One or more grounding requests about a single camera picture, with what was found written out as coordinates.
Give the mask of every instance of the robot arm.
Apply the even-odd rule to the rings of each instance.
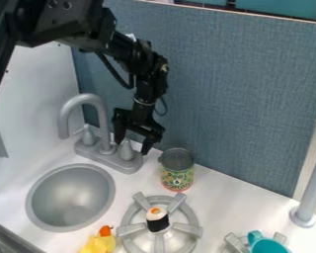
[[[167,59],[153,51],[150,42],[117,32],[117,20],[110,9],[103,7],[103,0],[19,0],[13,11],[6,11],[4,22],[5,35],[10,41],[26,46],[59,41],[84,52],[94,52],[124,88],[136,89],[132,110],[115,109],[117,144],[124,139],[127,129],[132,130],[145,136],[141,150],[145,155],[162,139],[165,129],[152,115],[157,100],[167,90]],[[106,55],[128,73],[127,83]]]

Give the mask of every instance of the silver sink basin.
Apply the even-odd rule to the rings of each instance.
[[[115,198],[111,175],[94,165],[72,164],[52,170],[31,188],[26,201],[29,219],[53,232],[69,232],[98,220]]]

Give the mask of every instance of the blue fabric wall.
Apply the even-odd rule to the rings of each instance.
[[[157,147],[187,147],[201,165],[292,196],[316,125],[316,24],[134,0],[106,5],[121,32],[169,59],[170,111],[156,118],[167,129]],[[74,59],[81,92],[103,97],[110,114],[131,108],[132,91],[95,55],[74,51]],[[97,122],[94,112],[85,116]]]

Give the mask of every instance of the faucet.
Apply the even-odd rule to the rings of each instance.
[[[138,171],[143,164],[142,154],[132,149],[127,138],[120,145],[111,144],[106,104],[94,94],[77,95],[63,105],[58,117],[59,137],[62,139],[69,137],[70,114],[76,107],[85,104],[97,109],[100,123],[99,133],[94,136],[90,126],[86,125],[82,138],[74,144],[75,153],[124,174]]]
[[[94,94],[77,95],[63,105],[58,117],[59,137],[62,139],[69,137],[69,116],[76,107],[85,104],[95,107],[98,113],[100,124],[99,131],[101,135],[101,153],[113,153],[115,148],[111,145],[107,107],[104,101]]]

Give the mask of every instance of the yellow rubber duck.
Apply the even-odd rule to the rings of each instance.
[[[105,225],[99,231],[99,235],[92,235],[88,243],[79,253],[112,253],[116,248],[116,239],[111,233],[112,227]]]
[[[100,230],[100,238],[107,246],[107,253],[112,253],[116,248],[116,239],[111,233],[112,229],[112,226],[105,225]]]

